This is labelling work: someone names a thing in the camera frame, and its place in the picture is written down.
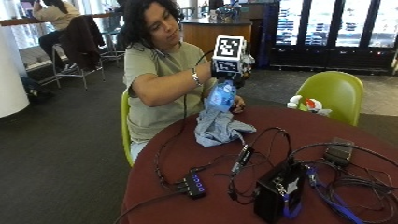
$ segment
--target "blue cloth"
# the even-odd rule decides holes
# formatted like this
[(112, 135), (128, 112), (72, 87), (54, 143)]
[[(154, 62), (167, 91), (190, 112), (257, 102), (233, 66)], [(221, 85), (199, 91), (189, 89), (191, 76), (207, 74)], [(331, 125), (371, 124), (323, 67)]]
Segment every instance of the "blue cloth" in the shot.
[(198, 113), (195, 128), (197, 142), (205, 147), (218, 146), (239, 139), (245, 145), (241, 132), (254, 133), (255, 127), (233, 120), (231, 112), (221, 112), (203, 102), (205, 109)]

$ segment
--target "red round table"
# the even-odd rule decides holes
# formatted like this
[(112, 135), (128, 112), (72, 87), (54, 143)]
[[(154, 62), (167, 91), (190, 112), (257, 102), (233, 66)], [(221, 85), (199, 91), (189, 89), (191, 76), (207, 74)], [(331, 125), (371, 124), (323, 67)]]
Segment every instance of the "red round table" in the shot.
[[(154, 158), (163, 144), (159, 168), (165, 179), (170, 183), (181, 180), (191, 167), (207, 164), (221, 155), (238, 154), (242, 150), (242, 144), (238, 140), (215, 147), (201, 146), (194, 136), (197, 116), (193, 115), (186, 118), (183, 130), (173, 140), (169, 139), (179, 132), (182, 121), (163, 129), (147, 143), (129, 173), (122, 212), (134, 204), (171, 193), (170, 189), (161, 186), (155, 173)], [(277, 107), (247, 107), (243, 113), (234, 115), (234, 119), (254, 125), (257, 129), (255, 133), (242, 134), (246, 143), (251, 143), (266, 128), (279, 127), (286, 130), (291, 137), (293, 149), (313, 143), (330, 142), (334, 137), (339, 137), (394, 161), (398, 158), (396, 147), (376, 139), (363, 130), (310, 112)], [(286, 158), (287, 144), (285, 139), (278, 136), (269, 152), (273, 136), (273, 132), (262, 134), (255, 141), (254, 150), (265, 155), (270, 153), (271, 164), (278, 164)], [(323, 152), (325, 147), (307, 148), (295, 154), (295, 158), (314, 160), (322, 157)], [(143, 203), (122, 217), (120, 223), (265, 223), (254, 213), (253, 204), (241, 205), (230, 199), (226, 193), (229, 185), (226, 175), (230, 173), (235, 158), (237, 156), (223, 156), (214, 161), (214, 164), (206, 170), (198, 172), (199, 180), (206, 188), (203, 198), (193, 200), (186, 195), (179, 194)], [(351, 162), (368, 169), (388, 173), (396, 186), (398, 170), (390, 163), (360, 150), (352, 151)], [(271, 166), (267, 163), (255, 166), (253, 169), (245, 169), (237, 176), (238, 190), (250, 192), (255, 187), (257, 179), (270, 169)], [(359, 189), (350, 193), (342, 193), (342, 196), (344, 199), (348, 197), (348, 202), (371, 203), (374, 201), (363, 202), (367, 199), (363, 195), (367, 193), (370, 193), (368, 189)], [(307, 180), (301, 201), (302, 210), (298, 216), (294, 219), (283, 217), (278, 223), (348, 223), (326, 206), (309, 186)], [(386, 215), (378, 212), (374, 214), (366, 213), (360, 216), (376, 219)], [(398, 220), (394, 219), (390, 223), (398, 223)]]

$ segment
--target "bracelet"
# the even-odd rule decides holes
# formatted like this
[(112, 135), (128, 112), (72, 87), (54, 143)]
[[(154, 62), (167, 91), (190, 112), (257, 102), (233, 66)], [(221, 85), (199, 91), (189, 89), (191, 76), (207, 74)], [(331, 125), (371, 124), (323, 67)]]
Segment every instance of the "bracelet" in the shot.
[(194, 79), (194, 81), (197, 83), (197, 87), (199, 87), (202, 84), (199, 83), (199, 78), (198, 78), (195, 67), (191, 68), (191, 79)]

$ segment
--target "refrigerator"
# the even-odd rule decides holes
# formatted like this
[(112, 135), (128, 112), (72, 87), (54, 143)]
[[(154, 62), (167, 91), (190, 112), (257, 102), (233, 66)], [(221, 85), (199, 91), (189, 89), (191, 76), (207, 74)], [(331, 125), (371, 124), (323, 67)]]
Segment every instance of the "refrigerator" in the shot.
[(270, 66), (387, 73), (396, 0), (281, 0)]

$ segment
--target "glass door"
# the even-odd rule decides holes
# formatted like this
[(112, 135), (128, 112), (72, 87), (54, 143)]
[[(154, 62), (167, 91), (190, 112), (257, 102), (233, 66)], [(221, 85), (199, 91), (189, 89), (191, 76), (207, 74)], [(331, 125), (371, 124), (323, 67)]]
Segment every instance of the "glass door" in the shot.
[(334, 0), (313, 0), (305, 45), (326, 46)]
[(335, 41), (336, 47), (359, 47), (370, 0), (346, 0)]
[(398, 1), (383, 0), (378, 9), (370, 47), (394, 48), (398, 33)]
[(295, 45), (301, 18), (302, 0), (281, 0), (277, 22), (277, 45)]

